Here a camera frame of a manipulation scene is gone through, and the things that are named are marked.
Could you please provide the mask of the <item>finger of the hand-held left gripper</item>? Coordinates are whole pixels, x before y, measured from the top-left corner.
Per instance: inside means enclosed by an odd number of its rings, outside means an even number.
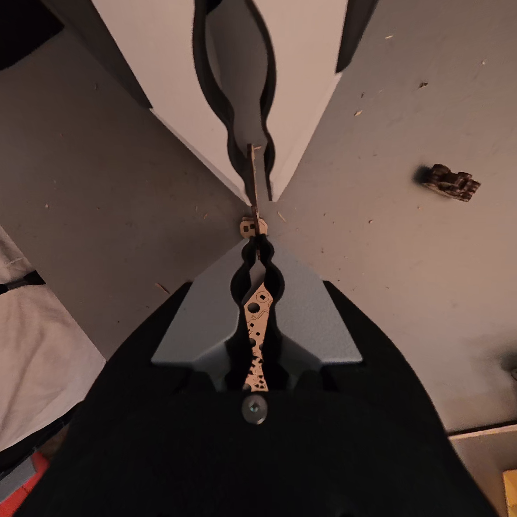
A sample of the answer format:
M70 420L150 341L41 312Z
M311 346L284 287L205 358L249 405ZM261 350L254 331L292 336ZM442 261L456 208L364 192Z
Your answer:
M348 1L246 1L267 58L260 99L269 199L281 197L339 83Z
M93 1L152 105L152 113L223 184L250 203L230 162L228 130L195 69L194 1Z

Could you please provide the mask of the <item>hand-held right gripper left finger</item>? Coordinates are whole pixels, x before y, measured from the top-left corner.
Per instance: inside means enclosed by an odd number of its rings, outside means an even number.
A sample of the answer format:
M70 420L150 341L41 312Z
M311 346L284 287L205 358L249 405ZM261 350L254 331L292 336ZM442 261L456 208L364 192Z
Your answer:
M251 287L255 241L244 239L199 274L163 336L152 364L206 373L216 390L251 358L243 301Z

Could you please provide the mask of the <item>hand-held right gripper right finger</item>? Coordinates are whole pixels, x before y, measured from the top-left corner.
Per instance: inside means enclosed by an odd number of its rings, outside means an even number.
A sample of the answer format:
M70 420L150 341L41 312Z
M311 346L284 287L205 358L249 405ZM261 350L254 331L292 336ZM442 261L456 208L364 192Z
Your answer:
M266 237L260 254L273 296L262 349L268 390L292 389L309 371L360 364L361 352L320 275Z

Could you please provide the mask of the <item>small wooden plate square holes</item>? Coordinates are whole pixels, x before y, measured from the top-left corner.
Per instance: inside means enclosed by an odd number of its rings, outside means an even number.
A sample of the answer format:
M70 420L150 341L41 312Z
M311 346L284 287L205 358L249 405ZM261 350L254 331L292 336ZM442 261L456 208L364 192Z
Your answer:
M258 219L259 233L260 234L268 234L268 225L264 221L263 218ZM251 238L254 237L255 232L255 221L251 216L243 216L240 222L240 234L243 238Z

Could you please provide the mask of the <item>thin wooden strip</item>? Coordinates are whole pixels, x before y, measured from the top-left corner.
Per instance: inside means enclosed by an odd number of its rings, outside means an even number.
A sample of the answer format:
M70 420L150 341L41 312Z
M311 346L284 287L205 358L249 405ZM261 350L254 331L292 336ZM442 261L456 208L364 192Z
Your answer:
M260 227L260 213L258 207L258 191L257 191L257 183L256 183L256 167L255 167L255 151L261 149L261 146L254 146L252 143L247 144L247 156L250 165L250 174L251 174L251 194L248 195L250 201L252 201L251 210L254 221L254 238L256 243L256 256L259 262L261 262L261 251L260 251L260 242L259 236L261 235L261 227Z

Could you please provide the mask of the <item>laser-cut plywood parts sheet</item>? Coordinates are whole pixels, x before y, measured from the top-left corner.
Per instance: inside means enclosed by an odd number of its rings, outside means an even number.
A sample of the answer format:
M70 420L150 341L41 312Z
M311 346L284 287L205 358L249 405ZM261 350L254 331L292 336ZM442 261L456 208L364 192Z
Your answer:
M272 295L262 283L244 305L252 352L251 365L243 385L245 391L268 391L263 372L263 343L272 302Z

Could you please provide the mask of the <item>person's white shirt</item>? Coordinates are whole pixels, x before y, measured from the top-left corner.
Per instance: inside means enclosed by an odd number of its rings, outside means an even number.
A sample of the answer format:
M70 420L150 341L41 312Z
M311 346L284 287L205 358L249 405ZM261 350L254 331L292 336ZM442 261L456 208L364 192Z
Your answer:
M1 294L1 451L81 402L105 364L47 285Z

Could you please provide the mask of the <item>small wooden gear assembly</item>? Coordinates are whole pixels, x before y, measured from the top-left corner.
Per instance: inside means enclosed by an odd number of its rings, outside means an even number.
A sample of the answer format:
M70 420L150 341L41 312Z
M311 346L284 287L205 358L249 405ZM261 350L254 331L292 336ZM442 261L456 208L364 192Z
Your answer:
M469 202L481 186L481 183L475 181L471 174L455 173L443 164L422 165L415 172L413 179L416 184L443 197L464 203Z

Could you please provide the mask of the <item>orange reflective vest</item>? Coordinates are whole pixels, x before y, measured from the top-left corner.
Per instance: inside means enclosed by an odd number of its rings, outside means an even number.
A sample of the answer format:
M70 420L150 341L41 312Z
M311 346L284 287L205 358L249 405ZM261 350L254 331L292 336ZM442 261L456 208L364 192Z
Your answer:
M49 461L39 451L1 480L1 516L13 516L40 481Z

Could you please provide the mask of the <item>yellow box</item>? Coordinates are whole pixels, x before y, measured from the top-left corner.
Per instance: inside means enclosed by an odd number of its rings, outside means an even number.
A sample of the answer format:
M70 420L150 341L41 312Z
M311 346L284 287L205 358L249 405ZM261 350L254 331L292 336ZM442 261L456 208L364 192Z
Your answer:
M517 470L507 470L502 474L502 479L505 488L505 497L507 504L508 516L516 516L517 505L517 484L516 484Z

